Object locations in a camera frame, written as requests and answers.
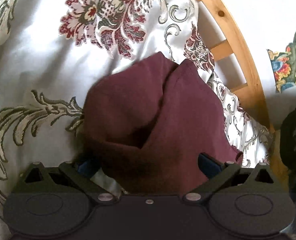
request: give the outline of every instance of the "white satin fabric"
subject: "white satin fabric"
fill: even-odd
[[[80,33],[69,39],[60,35],[61,18],[72,10],[65,1],[0,0],[0,240],[10,236],[1,219],[2,206],[27,166],[35,161],[46,167],[58,166],[82,151],[75,135],[82,129],[82,106],[89,88],[103,76],[123,71],[158,51],[178,64],[186,57],[194,61],[200,77],[223,103],[227,138],[244,151],[244,165],[253,167],[267,159],[271,136],[247,118],[237,97],[213,74],[212,55],[195,27],[195,0],[136,0],[135,8],[143,4],[145,22],[135,21],[132,11],[130,26],[139,27],[145,37],[134,42],[140,32],[132,38],[124,35],[124,43],[131,47],[129,57],[118,51],[116,36],[114,44],[105,48],[107,43],[100,35],[103,29],[111,30],[106,26],[95,30],[99,45],[91,44],[91,35],[80,46],[75,45]],[[113,5],[122,10],[120,1],[106,0],[110,7],[102,7],[108,10]],[[83,17],[94,17],[89,4],[79,4],[82,2],[72,5],[78,6],[76,15],[86,8],[89,15]],[[224,94],[217,89],[219,84]],[[102,171],[92,180],[120,194],[120,186]]]

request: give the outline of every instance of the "wooden chair frame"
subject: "wooden chair frame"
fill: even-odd
[[[270,128],[264,91],[256,65],[237,24],[221,0],[199,0],[207,7],[224,33],[226,40],[210,50],[216,61],[234,53],[245,76],[246,83],[232,88],[241,106],[258,122]]]

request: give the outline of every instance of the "floral patterned fabric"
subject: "floral patterned fabric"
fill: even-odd
[[[272,134],[242,109],[237,96],[225,87],[215,72],[207,84],[223,105],[224,130],[230,145],[243,153],[243,167],[254,168],[260,162],[269,164]]]
[[[276,81],[276,90],[282,92],[296,85],[296,33],[285,52],[268,50]]]
[[[27,166],[58,166],[82,152],[89,88],[158,51],[194,62],[223,102],[226,135],[246,152],[245,166],[264,161],[269,136],[213,74],[197,19],[195,0],[0,0],[0,240],[10,236],[3,204]],[[92,180],[122,190],[102,171]]]

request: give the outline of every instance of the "silver screw head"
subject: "silver screw head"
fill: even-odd
[[[153,201],[152,199],[147,199],[147,200],[146,200],[146,203],[147,203],[147,204],[153,204],[153,202],[154,202],[154,201]]]
[[[113,200],[113,195],[110,194],[110,193],[101,193],[98,196],[98,200],[100,200],[100,201],[110,201],[110,200]]]
[[[188,193],[186,199],[189,201],[197,201],[201,199],[201,195],[198,193]]]

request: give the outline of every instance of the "maroon cloth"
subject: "maroon cloth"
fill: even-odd
[[[130,193],[182,195],[207,180],[199,153],[221,162],[237,155],[219,98],[188,59],[178,65],[159,52],[107,76],[83,110],[87,146]]]

